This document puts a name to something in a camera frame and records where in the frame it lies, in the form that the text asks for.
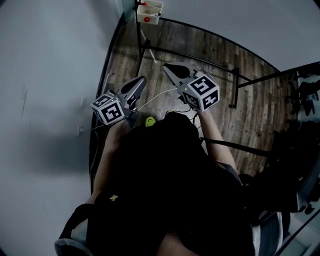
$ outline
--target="white wall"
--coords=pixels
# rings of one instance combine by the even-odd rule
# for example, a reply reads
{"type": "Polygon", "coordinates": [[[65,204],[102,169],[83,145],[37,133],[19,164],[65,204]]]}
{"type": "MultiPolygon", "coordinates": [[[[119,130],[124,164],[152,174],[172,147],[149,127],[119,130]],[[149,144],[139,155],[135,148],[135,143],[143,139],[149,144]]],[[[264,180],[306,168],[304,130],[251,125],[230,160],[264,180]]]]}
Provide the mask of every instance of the white wall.
{"type": "Polygon", "coordinates": [[[313,0],[162,0],[162,16],[228,38],[279,70],[320,61],[313,0]]]}
{"type": "Polygon", "coordinates": [[[0,7],[0,247],[55,255],[90,196],[92,110],[120,0],[7,0],[0,7]],[[87,105],[80,108],[81,97],[87,105]]]}

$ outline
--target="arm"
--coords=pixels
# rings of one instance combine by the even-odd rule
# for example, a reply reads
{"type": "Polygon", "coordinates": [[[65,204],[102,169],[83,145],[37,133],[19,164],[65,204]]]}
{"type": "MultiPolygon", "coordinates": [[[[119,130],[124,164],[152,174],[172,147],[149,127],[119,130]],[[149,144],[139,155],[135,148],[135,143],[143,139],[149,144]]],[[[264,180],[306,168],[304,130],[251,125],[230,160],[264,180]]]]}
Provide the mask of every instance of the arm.
{"type": "MultiPolygon", "coordinates": [[[[200,119],[204,137],[212,140],[223,141],[224,139],[222,138],[216,122],[209,110],[206,110],[204,112],[198,111],[197,113],[200,119]]],[[[213,158],[215,161],[228,164],[232,166],[235,171],[237,171],[235,160],[227,146],[213,144],[210,142],[206,142],[205,145],[208,151],[208,155],[211,158],[213,158]]]]}
{"type": "Polygon", "coordinates": [[[96,171],[93,193],[86,202],[87,204],[94,204],[97,196],[104,189],[108,182],[110,171],[112,169],[113,159],[120,145],[120,138],[130,131],[129,124],[126,120],[122,120],[114,124],[105,139],[104,149],[101,160],[96,171]]]}

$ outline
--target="wooden floor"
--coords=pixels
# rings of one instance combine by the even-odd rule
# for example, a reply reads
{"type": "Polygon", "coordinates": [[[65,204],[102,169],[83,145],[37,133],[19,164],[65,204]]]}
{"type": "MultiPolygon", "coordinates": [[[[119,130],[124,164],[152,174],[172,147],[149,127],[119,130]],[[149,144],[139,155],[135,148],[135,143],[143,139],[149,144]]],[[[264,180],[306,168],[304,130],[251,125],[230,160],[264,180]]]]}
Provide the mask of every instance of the wooden floor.
{"type": "MultiPolygon", "coordinates": [[[[141,29],[151,40],[152,46],[202,58],[230,70],[238,67],[242,75],[252,80],[275,72],[271,66],[248,51],[195,28],[161,20],[157,26],[141,24],[141,29]]],[[[124,82],[136,75],[139,63],[137,45],[137,32],[132,19],[121,27],[117,36],[102,93],[107,89],[121,88],[124,82]]],[[[157,63],[154,62],[149,50],[145,51],[141,63],[139,76],[147,78],[147,85],[137,103],[138,107],[157,94],[175,88],[163,73],[162,66],[166,62],[179,61],[192,63],[199,70],[211,74],[219,83],[220,101],[210,111],[225,141],[270,150],[273,131],[286,130],[287,119],[293,119],[290,115],[291,105],[285,103],[285,96],[291,94],[286,77],[239,89],[237,109],[231,109],[229,104],[233,102],[235,94],[235,77],[232,74],[189,58],[161,51],[153,51],[153,54],[157,63]]],[[[189,107],[178,100],[178,97],[176,91],[160,95],[141,109],[136,125],[144,125],[146,117],[149,116],[161,120],[168,110],[188,110],[189,107]]],[[[186,113],[189,118],[194,114],[192,110],[186,113]]],[[[241,174],[254,175],[263,170],[266,162],[264,157],[233,148],[231,152],[241,174]]]]}

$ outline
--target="white container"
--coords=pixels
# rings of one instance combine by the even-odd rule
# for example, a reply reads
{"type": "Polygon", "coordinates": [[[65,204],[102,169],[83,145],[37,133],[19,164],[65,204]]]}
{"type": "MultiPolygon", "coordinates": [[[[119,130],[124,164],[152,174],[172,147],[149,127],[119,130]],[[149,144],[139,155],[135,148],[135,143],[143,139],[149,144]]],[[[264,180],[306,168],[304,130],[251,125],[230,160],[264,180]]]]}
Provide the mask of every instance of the white container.
{"type": "Polygon", "coordinates": [[[138,22],[157,25],[159,22],[163,2],[145,0],[146,5],[139,4],[137,13],[138,22]]]}

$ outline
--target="wall outlet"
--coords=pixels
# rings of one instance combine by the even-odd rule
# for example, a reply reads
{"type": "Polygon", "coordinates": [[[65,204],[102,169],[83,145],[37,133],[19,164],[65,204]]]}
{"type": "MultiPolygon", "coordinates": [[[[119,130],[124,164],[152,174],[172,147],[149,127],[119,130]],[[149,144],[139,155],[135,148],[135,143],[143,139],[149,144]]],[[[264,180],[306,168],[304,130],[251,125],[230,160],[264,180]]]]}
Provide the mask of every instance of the wall outlet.
{"type": "Polygon", "coordinates": [[[79,136],[79,135],[83,134],[84,132],[85,132],[85,129],[84,129],[83,125],[79,125],[78,129],[77,129],[77,135],[79,136]]]}
{"type": "Polygon", "coordinates": [[[80,108],[85,108],[86,105],[87,105],[87,98],[86,97],[81,97],[80,108]]]}

